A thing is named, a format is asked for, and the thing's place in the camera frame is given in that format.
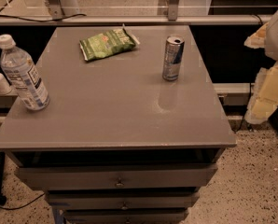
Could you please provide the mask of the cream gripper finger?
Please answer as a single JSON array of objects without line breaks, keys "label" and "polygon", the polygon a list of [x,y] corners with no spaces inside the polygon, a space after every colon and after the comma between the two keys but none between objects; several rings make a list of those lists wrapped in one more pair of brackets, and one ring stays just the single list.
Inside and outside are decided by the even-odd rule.
[{"label": "cream gripper finger", "polygon": [[264,23],[256,32],[248,36],[244,41],[244,45],[250,49],[264,49],[265,38],[268,23]]},{"label": "cream gripper finger", "polygon": [[261,68],[256,76],[253,95],[248,103],[245,120],[261,124],[278,107],[278,62],[270,69]]}]

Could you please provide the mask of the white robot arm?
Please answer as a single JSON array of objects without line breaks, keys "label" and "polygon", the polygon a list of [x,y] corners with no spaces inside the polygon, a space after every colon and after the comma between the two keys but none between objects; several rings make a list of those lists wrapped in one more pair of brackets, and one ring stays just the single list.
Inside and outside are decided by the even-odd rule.
[{"label": "white robot arm", "polygon": [[245,115],[248,123],[261,124],[278,107],[278,10],[269,22],[247,37],[244,45],[251,49],[264,49],[265,55],[275,60],[272,68],[261,68],[257,73]]}]

